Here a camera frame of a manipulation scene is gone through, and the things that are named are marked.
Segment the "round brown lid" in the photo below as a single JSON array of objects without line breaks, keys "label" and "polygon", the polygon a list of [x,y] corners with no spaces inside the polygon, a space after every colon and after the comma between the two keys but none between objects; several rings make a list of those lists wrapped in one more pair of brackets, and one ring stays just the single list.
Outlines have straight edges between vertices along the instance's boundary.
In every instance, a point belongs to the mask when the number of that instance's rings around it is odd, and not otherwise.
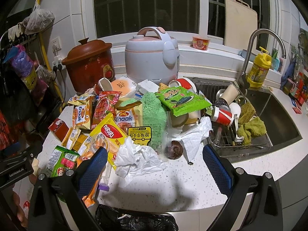
[{"label": "round brown lid", "polygon": [[76,63],[78,61],[105,52],[112,47],[111,43],[105,43],[102,40],[93,40],[88,42],[88,39],[89,38],[78,41],[81,43],[81,45],[73,47],[70,52],[68,52],[67,57],[62,60],[62,64],[68,65]]}]

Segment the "yellow pipe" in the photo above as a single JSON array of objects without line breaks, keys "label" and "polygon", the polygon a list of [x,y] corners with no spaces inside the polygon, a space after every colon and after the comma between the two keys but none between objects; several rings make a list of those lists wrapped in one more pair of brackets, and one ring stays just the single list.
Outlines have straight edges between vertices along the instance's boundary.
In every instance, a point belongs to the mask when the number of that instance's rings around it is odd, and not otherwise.
[{"label": "yellow pipe", "polygon": [[[47,69],[48,69],[49,71],[52,71],[52,69],[50,68],[50,64],[49,64],[48,58],[47,58],[47,54],[46,54],[46,50],[45,50],[45,46],[44,46],[44,41],[43,41],[42,33],[39,32],[38,35],[39,35],[39,36],[38,36],[38,40],[39,40],[39,42],[40,42],[40,46],[41,46],[41,51],[42,51],[42,55],[43,55],[44,62],[45,62],[45,64],[46,64],[46,66],[47,66]],[[56,84],[56,82],[52,82],[52,84],[53,84],[53,86],[54,86],[54,89],[55,89],[56,93],[57,93],[58,96],[60,97],[60,99],[61,99],[61,101],[62,101],[62,105],[63,105],[63,104],[64,104],[65,98],[63,98],[63,96],[62,96],[62,94],[61,94],[61,92],[60,92],[60,90],[59,90],[59,87],[58,87],[58,85]]]}]

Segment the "metal bolt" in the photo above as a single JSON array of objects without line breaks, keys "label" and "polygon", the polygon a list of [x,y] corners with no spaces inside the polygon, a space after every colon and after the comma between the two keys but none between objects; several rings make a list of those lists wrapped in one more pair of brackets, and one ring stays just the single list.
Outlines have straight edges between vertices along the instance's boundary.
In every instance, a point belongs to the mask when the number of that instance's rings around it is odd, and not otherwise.
[{"label": "metal bolt", "polygon": [[241,167],[238,167],[235,171],[240,175],[244,174],[244,169],[242,169]]},{"label": "metal bolt", "polygon": [[45,174],[39,174],[38,179],[43,180],[45,178]]},{"label": "metal bolt", "polygon": [[271,174],[270,172],[266,172],[266,173],[265,173],[265,176],[266,176],[267,178],[269,178],[269,179],[272,178],[272,174]]},{"label": "metal bolt", "polygon": [[67,171],[65,172],[65,174],[66,174],[67,176],[72,176],[72,175],[74,174],[74,170],[69,169],[69,170],[67,170]]}]

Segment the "dish soap bottle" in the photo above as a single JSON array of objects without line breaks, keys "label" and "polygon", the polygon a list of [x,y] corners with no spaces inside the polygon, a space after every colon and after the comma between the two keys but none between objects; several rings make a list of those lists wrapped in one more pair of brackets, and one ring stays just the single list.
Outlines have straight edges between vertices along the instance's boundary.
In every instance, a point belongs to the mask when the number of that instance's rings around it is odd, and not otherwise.
[{"label": "dish soap bottle", "polygon": [[271,67],[272,58],[270,55],[266,54],[268,51],[262,47],[260,47],[260,49],[262,52],[256,56],[251,71],[247,77],[247,81],[252,88],[260,88],[262,86]]}]

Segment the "white rice cooker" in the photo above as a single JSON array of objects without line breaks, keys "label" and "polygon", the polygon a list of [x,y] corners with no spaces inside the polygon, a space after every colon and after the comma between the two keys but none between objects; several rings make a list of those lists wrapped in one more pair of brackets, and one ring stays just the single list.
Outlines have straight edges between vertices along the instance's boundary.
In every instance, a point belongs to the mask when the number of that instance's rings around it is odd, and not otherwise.
[{"label": "white rice cooker", "polygon": [[[154,31],[157,36],[145,36]],[[134,82],[145,79],[168,85],[178,76],[180,52],[177,40],[162,27],[145,27],[125,47],[126,74]]]}]

